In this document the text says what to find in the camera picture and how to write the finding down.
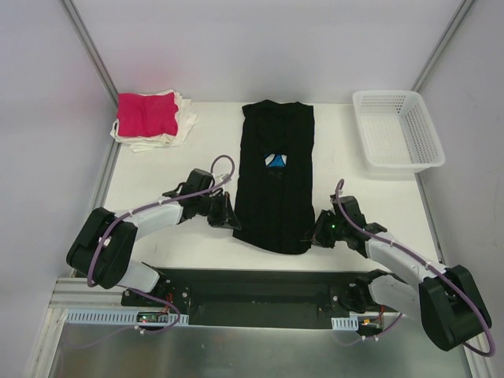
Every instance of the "stack of folded clothes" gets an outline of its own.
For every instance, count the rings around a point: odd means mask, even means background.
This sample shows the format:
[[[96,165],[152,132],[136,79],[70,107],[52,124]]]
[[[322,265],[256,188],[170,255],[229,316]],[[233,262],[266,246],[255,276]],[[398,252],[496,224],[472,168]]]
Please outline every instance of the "stack of folded clothes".
[[[175,91],[154,95],[121,93],[111,136],[133,152],[179,146],[198,122],[191,100]]]

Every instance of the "wire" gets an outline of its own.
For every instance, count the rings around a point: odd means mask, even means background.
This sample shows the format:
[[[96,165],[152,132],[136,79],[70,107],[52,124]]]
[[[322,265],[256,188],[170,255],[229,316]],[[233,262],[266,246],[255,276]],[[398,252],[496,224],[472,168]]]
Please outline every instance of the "wire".
[[[170,303],[173,302],[173,295],[172,295],[172,293],[168,293],[168,295],[166,295],[166,300],[168,302],[170,302]],[[169,310],[170,310],[169,306],[165,306],[165,308],[160,311],[160,314],[161,315],[165,315],[166,313],[169,312]]]
[[[196,191],[195,193],[191,193],[189,195],[181,195],[181,196],[175,197],[175,198],[168,198],[162,202],[152,202],[148,205],[140,206],[139,208],[134,209],[131,212],[123,214],[120,217],[116,218],[110,224],[110,226],[106,229],[106,231],[103,233],[102,239],[100,240],[100,242],[98,243],[98,246],[96,247],[96,250],[94,251],[93,258],[91,259],[91,263],[89,264],[89,269],[87,270],[87,286],[88,287],[95,287],[97,285],[93,281],[93,273],[95,272],[96,261],[98,261],[98,257],[100,256],[100,253],[102,252],[102,248],[103,248],[106,240],[110,236],[110,233],[121,221],[125,220],[126,218],[129,218],[131,215],[141,213],[142,211],[153,209],[154,207],[158,207],[161,205],[166,205],[167,203],[178,202],[182,199],[187,199],[187,198],[192,198],[192,197],[196,197],[199,195],[204,195],[206,193],[210,193],[211,191],[216,190],[219,187],[224,186],[226,183],[228,183],[231,180],[233,174],[235,173],[235,162],[233,161],[233,159],[228,155],[217,156],[215,158],[215,160],[212,162],[210,171],[211,171],[211,173],[213,173],[213,168],[215,167],[215,164],[222,158],[228,159],[231,162],[231,171],[217,185],[213,185],[212,187],[209,187],[208,189],[205,189],[204,191]]]
[[[401,251],[405,252],[413,260],[419,262],[420,264],[422,264],[423,266],[425,266],[426,269],[428,269],[431,272],[433,272],[434,274],[436,274],[451,290],[453,290],[458,296],[460,296],[460,298],[462,298],[462,300],[467,304],[467,306],[469,306],[469,308],[475,313],[478,321],[480,322],[481,328],[483,329],[484,334],[486,335],[487,340],[488,340],[488,352],[483,352],[482,350],[478,350],[474,346],[472,346],[472,345],[470,345],[468,343],[464,343],[463,344],[464,347],[468,348],[469,350],[471,350],[474,353],[479,354],[480,356],[484,356],[484,357],[491,357],[491,356],[493,356],[495,354],[495,341],[494,341],[494,338],[492,337],[492,335],[490,333],[490,328],[488,327],[487,322],[485,321],[485,319],[483,318],[483,315],[481,315],[481,312],[478,310],[478,308],[473,303],[473,301],[471,301],[471,299],[467,295],[465,295],[465,293],[462,290],[460,290],[454,283],[452,283],[450,280],[448,280],[438,269],[436,269],[435,267],[433,267],[432,265],[430,265],[428,263],[428,261],[426,261],[422,256],[416,254],[410,248],[408,248],[406,246],[402,246],[401,244],[397,244],[397,243],[395,243],[392,240],[389,240],[389,239],[386,239],[386,238],[382,238],[381,236],[374,235],[371,232],[367,232],[366,230],[363,230],[358,225],[356,225],[350,219],[350,217],[348,216],[348,214],[345,211],[345,209],[343,208],[343,205],[341,204],[341,200],[339,198],[339,193],[343,189],[343,185],[344,184],[345,184],[345,180],[341,179],[338,182],[338,185],[336,185],[335,199],[336,199],[336,202],[338,203],[339,211],[345,217],[346,221],[353,228],[355,228],[356,230],[358,230],[362,234],[368,236],[369,238],[379,240],[382,243],[386,243],[386,244],[388,244],[390,246],[395,246],[396,248],[398,248]]]
[[[393,327],[395,327],[398,322],[401,320],[402,318],[402,315],[403,313],[400,313],[396,318],[395,320],[391,323],[391,325],[389,325],[388,327],[386,327],[382,332],[380,332],[377,336],[383,336],[383,335],[386,335]],[[360,343],[361,341],[366,341],[366,340],[370,340],[370,339],[373,339],[373,340],[377,340],[375,339],[375,336],[366,336],[366,337],[360,337],[352,342],[349,342],[349,343],[344,343],[342,341],[339,341],[336,336],[333,336],[333,339],[339,344],[341,345],[342,347],[352,347],[353,345],[355,344],[358,344]]]
[[[385,312],[385,306],[381,305],[380,306],[380,311],[378,313],[378,316],[375,317],[375,318],[373,318],[373,319],[369,319],[369,321],[380,321],[380,323],[382,325],[384,325],[384,321],[383,321],[384,312]]]
[[[146,329],[143,329],[140,332],[141,334],[158,335],[160,333],[166,332],[169,329],[173,328],[180,321],[180,311],[172,303],[170,303],[168,301],[165,301],[163,299],[160,299],[160,298],[156,298],[156,297],[154,297],[152,295],[149,295],[147,293],[144,293],[143,291],[140,291],[140,290],[136,290],[136,289],[133,289],[133,288],[129,288],[128,290],[129,291],[133,291],[134,293],[136,293],[138,295],[142,295],[143,297],[146,297],[147,299],[150,299],[152,301],[163,303],[167,307],[173,309],[175,311],[175,313],[176,313],[176,319],[172,323],[168,324],[167,326],[163,327],[162,329],[158,329],[157,331],[148,331]],[[84,344],[84,345],[77,345],[77,344],[69,342],[68,337],[67,337],[67,328],[63,328],[63,332],[61,333],[62,345],[61,345],[61,353],[60,353],[60,356],[59,356],[59,358],[60,358],[60,367],[59,367],[59,373],[57,375],[58,378],[62,377],[62,373],[63,373],[63,363],[64,363],[63,361],[65,360],[64,359],[63,349],[62,349],[63,346],[67,345],[67,346],[71,347],[72,349],[77,349],[77,350],[91,348],[91,347],[94,347],[95,345],[101,344],[104,341],[106,341],[106,340],[114,337],[115,335],[117,335],[118,333],[121,333],[122,331],[125,331],[127,329],[137,329],[137,327],[138,327],[138,325],[126,325],[124,327],[116,329],[114,332],[110,332],[108,335],[105,335],[105,336],[103,336],[102,338],[100,338],[98,340],[95,340],[95,341],[93,341],[91,343]]]

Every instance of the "metal frame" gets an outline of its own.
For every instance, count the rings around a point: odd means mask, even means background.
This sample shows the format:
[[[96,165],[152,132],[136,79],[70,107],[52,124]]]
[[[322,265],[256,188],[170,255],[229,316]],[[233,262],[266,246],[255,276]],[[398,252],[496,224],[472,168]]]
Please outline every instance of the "metal frame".
[[[446,53],[447,47],[456,36],[463,21],[469,15],[477,0],[462,0],[460,6],[455,12],[446,30],[432,51],[425,66],[421,70],[414,85],[414,91],[422,91],[427,82],[432,77],[435,67],[438,65],[442,56]],[[111,100],[117,106],[118,92],[108,73],[103,60],[76,8],[73,0],[60,0],[60,3],[65,10],[69,20],[74,27],[74,30],[81,41],[83,48],[94,66],[100,80],[102,81]],[[113,170],[120,151],[120,144],[115,141],[111,143],[106,155],[106,160],[102,166],[98,186],[93,195],[91,206],[92,208],[101,206],[105,199],[112,179]],[[432,214],[428,206],[428,201],[425,196],[424,186],[421,175],[416,175],[417,185],[421,194],[421,199],[424,204],[424,210],[428,219],[428,224],[431,229],[432,238],[435,242],[436,252],[440,261],[443,261],[443,253],[439,244],[438,236],[435,231],[435,226],[432,220]],[[78,278],[61,278],[57,281],[54,288],[54,293],[51,298],[46,317],[43,322],[42,330],[35,345],[35,353],[32,355],[28,366],[28,376],[36,378],[46,378],[49,376],[50,368],[53,364],[56,355],[57,344],[61,336],[61,330],[65,322],[67,309],[72,308],[93,308],[93,309],[120,309],[122,289],[113,288],[105,291],[100,287],[89,288],[86,285],[85,279]],[[475,347],[487,347],[484,336],[480,335],[471,340],[470,343]],[[488,378],[495,376],[491,362],[488,358],[482,358],[468,350],[465,350],[471,373],[476,378]]]
[[[342,305],[344,293],[367,273],[156,270],[161,284],[154,289],[155,295],[162,298],[170,293],[172,303],[189,316],[190,325],[299,329],[331,329],[331,318],[348,317]],[[130,291],[124,292],[121,304],[159,307]],[[368,309],[379,311],[380,307]]]

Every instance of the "white wall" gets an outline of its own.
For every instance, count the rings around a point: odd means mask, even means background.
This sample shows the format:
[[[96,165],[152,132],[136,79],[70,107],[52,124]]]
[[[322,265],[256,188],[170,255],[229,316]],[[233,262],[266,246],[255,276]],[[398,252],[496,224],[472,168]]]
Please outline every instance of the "white wall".
[[[504,2],[476,3],[423,96],[447,163],[423,175],[441,247],[469,268],[493,317],[504,376]]]
[[[58,1],[0,2],[0,377],[23,376],[114,107]]]
[[[75,0],[119,91],[351,103],[410,89],[461,0]]]

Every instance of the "purple cable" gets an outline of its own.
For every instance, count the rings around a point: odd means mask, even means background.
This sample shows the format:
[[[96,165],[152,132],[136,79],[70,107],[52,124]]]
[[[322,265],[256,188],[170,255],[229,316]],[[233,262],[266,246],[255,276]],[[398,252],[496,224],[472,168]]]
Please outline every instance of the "purple cable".
[[[100,252],[102,252],[103,245],[105,244],[105,241],[107,238],[110,236],[110,233],[112,230],[119,224],[119,222],[123,221],[124,219],[130,217],[133,214],[141,213],[142,211],[153,209],[154,207],[158,207],[161,205],[166,205],[167,203],[170,202],[178,202],[181,199],[187,199],[191,197],[196,197],[198,195],[204,195],[206,193],[210,193],[211,191],[214,191],[215,189],[222,187],[226,183],[231,180],[233,174],[235,173],[235,162],[233,159],[228,156],[228,155],[220,155],[215,158],[215,160],[212,162],[210,171],[213,172],[213,168],[215,164],[222,158],[228,159],[231,162],[231,172],[226,175],[226,177],[222,180],[222,182],[213,185],[212,187],[209,187],[208,189],[205,189],[204,191],[197,191],[195,193],[191,193],[190,195],[181,195],[180,197],[176,198],[168,198],[164,201],[160,202],[152,202],[148,205],[140,206],[137,209],[132,210],[130,213],[126,213],[121,215],[120,217],[116,218],[110,226],[106,229],[106,231],[103,233],[102,239],[100,240],[100,243],[98,243],[98,246],[96,247],[96,250],[94,251],[93,258],[91,259],[91,263],[89,264],[89,269],[87,270],[87,286],[88,287],[95,287],[97,284],[93,282],[93,273],[95,272],[95,266],[96,266],[96,261],[98,260],[98,257],[100,256]]]
[[[402,313],[400,313],[395,319],[394,321],[392,322],[391,325],[389,325],[388,327],[386,327],[382,332],[380,332],[377,336],[381,337],[385,334],[387,334],[393,327],[395,327],[397,325],[397,323],[401,320],[402,318]],[[343,343],[341,341],[339,341],[335,336],[334,336],[334,340],[339,344],[341,345],[342,347],[352,347],[353,345],[361,342],[361,341],[364,341],[364,340],[369,340],[369,339],[375,339],[374,336],[366,336],[364,339],[361,337],[359,339],[356,339],[350,343]]]
[[[341,211],[341,214],[345,217],[346,221],[353,228],[355,228],[356,230],[358,230],[362,234],[368,236],[369,238],[376,239],[376,240],[381,241],[382,243],[386,243],[390,246],[395,246],[396,248],[399,248],[401,251],[405,252],[412,259],[418,261],[420,264],[425,266],[425,268],[427,268],[428,270],[430,270],[431,272],[436,274],[448,287],[450,287],[450,289],[452,289],[455,293],[457,293],[457,295],[459,295],[460,298],[462,298],[462,300],[467,304],[467,306],[469,306],[469,308],[476,314],[476,317],[478,318],[478,321],[480,322],[481,328],[483,329],[483,331],[487,337],[487,340],[488,340],[488,352],[483,352],[482,350],[478,350],[474,346],[469,345],[468,343],[464,343],[464,347],[468,348],[469,350],[471,350],[474,353],[479,354],[480,356],[492,357],[495,354],[494,338],[492,337],[492,335],[490,333],[490,328],[488,327],[487,322],[485,321],[485,319],[483,318],[483,315],[481,315],[480,311],[478,310],[476,305],[473,303],[473,301],[471,301],[471,299],[467,295],[465,295],[464,292],[462,290],[460,290],[454,283],[452,283],[450,280],[448,280],[438,269],[436,269],[435,267],[430,265],[428,263],[428,261],[423,259],[422,256],[419,256],[418,254],[413,252],[411,249],[409,249],[405,246],[402,246],[401,244],[397,244],[397,243],[394,243],[394,241],[392,241],[392,240],[388,240],[388,239],[382,238],[381,236],[374,235],[371,232],[367,232],[366,230],[363,230],[362,228],[357,226],[350,219],[348,214],[345,212],[345,210],[341,204],[341,201],[339,199],[339,192],[343,189],[344,184],[345,184],[344,179],[341,179],[338,182],[338,185],[336,185],[336,189],[335,189],[335,197],[336,197],[336,201],[338,203],[339,211]]]
[[[175,324],[177,324],[179,321],[180,321],[180,311],[179,309],[176,308],[175,305],[173,305],[172,303],[168,302],[168,301],[165,301],[164,299],[161,299],[161,298],[156,298],[152,295],[149,295],[147,293],[144,293],[143,291],[140,291],[140,290],[136,290],[136,289],[129,289],[130,291],[133,291],[134,293],[138,294],[138,295],[142,295],[152,301],[156,301],[156,302],[160,302],[162,304],[164,304],[165,306],[168,306],[170,307],[171,309],[173,309],[173,311],[175,311],[176,313],[176,319],[175,321],[173,321],[171,324],[168,324],[167,326],[163,327],[162,329],[158,329],[157,331],[148,331],[148,330],[143,330],[143,333],[145,333],[146,335],[158,335],[160,333],[163,333],[163,332],[166,332],[168,331],[169,329],[173,328],[175,326]],[[87,349],[87,348],[91,348],[91,347],[94,347],[95,345],[98,345],[100,343],[103,343],[104,341],[110,339],[111,337],[117,335],[118,333],[121,333],[122,331],[125,331],[127,329],[136,329],[135,326],[132,326],[132,325],[126,325],[124,327],[121,327],[121,328],[118,328],[116,329],[114,332],[110,332],[108,335],[105,335],[103,336],[101,339],[98,339],[98,340],[95,340],[91,343],[88,343],[88,344],[84,344],[84,345],[76,345],[74,343],[70,343],[68,338],[67,338],[67,335],[66,335],[66,329],[63,329],[63,332],[61,334],[61,339],[63,341],[62,343],[62,347],[64,345],[68,345],[69,347],[71,347],[72,349],[77,349],[77,350],[82,350],[82,349]],[[59,367],[59,373],[58,373],[58,378],[61,377],[62,373],[63,373],[63,361],[64,361],[64,355],[63,355],[63,350],[61,349],[61,354],[60,354],[60,367]]]

